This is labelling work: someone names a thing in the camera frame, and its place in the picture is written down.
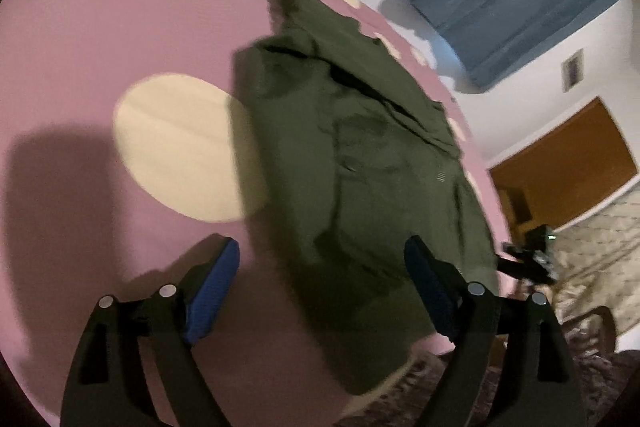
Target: brown door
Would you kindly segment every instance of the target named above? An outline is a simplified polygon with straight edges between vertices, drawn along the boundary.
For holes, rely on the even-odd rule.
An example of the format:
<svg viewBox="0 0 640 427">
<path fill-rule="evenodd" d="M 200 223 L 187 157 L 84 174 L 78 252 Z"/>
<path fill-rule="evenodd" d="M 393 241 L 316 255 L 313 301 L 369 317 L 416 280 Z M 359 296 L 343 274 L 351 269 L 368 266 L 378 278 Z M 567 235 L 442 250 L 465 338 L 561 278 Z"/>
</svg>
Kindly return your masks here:
<svg viewBox="0 0 640 427">
<path fill-rule="evenodd" d="M 618 127 L 599 98 L 491 170 L 512 232 L 514 227 L 530 229 L 543 223 L 560 227 L 637 173 Z"/>
</svg>

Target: olive green cloth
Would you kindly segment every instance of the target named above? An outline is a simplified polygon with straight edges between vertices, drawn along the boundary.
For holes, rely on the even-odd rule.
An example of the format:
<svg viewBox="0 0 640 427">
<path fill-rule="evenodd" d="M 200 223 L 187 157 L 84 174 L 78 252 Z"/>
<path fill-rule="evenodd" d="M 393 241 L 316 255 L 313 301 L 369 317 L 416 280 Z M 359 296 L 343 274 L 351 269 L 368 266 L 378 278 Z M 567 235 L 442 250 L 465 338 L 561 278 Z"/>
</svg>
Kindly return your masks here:
<svg viewBox="0 0 640 427">
<path fill-rule="evenodd" d="M 239 55 L 292 285 L 345 388 L 364 393 L 433 332 L 404 267 L 420 235 L 497 290 L 494 242 L 440 103 L 319 0 Z"/>
</svg>

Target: pink bedsheet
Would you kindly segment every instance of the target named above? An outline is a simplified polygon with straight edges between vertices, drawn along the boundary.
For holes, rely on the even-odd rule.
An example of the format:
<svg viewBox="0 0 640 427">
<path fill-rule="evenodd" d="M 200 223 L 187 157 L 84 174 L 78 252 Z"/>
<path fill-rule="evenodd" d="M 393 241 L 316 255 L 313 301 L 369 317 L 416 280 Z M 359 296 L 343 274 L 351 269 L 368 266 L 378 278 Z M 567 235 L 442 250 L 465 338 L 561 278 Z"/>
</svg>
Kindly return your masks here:
<svg viewBox="0 0 640 427">
<path fill-rule="evenodd" d="M 354 0 L 322 1 L 358 19 L 363 33 L 385 37 L 425 92 L 444 103 L 459 127 L 463 165 L 477 186 L 496 243 L 508 241 L 479 152 L 437 75 L 378 13 L 357 7 Z M 141 298 L 180 279 L 202 253 L 184 252 L 213 233 L 240 242 L 241 270 L 215 333 L 196 346 L 194 355 L 233 425 L 326 427 L 350 399 L 329 374 L 290 300 L 274 266 L 273 247 L 255 252 L 248 241 L 259 198 L 250 209 L 254 217 L 243 215 L 237 202 L 223 200 L 209 208 L 206 200 L 191 201 L 198 194 L 184 173 L 199 167 L 181 170 L 175 155 L 169 157 L 178 143 L 185 161 L 199 161 L 174 130 L 200 137 L 200 124 L 185 131 L 184 107 L 177 106 L 204 87 L 207 103 L 224 123 L 225 110 L 234 103 L 225 95 L 233 91 L 233 53 L 270 32 L 267 0 L 0 4 L 0 351 L 52 424 L 95 301 L 107 293 L 121 300 Z M 127 93 L 150 78 L 166 80 L 167 73 L 175 74 L 169 91 L 159 86 L 149 99 L 168 111 L 165 120 L 155 116 L 161 118 L 158 125 L 167 124 L 166 135 L 156 132 L 145 139 L 148 125 L 135 120 L 143 118 L 136 113 L 140 100 Z M 184 89 L 181 78 L 187 79 Z M 137 93 L 146 96 L 144 90 Z M 129 120 L 120 119 L 123 107 Z M 207 107 L 194 111 L 193 118 Z M 225 131 L 214 135 L 203 138 L 212 140 L 206 161 L 213 162 L 203 168 L 219 169 L 219 184 L 226 188 L 207 190 L 226 194 L 235 181 L 224 162 L 233 152 Z M 148 172 L 155 160 L 158 171 Z M 164 191 L 164 180 L 173 184 L 173 192 Z M 181 192 L 182 184 L 189 187 Z M 191 196 L 180 199 L 185 191 Z M 443 349 L 446 343 L 431 339 L 430 346 Z M 151 381 L 157 388 L 157 378 Z M 159 409 L 171 421 L 161 399 Z"/>
</svg>

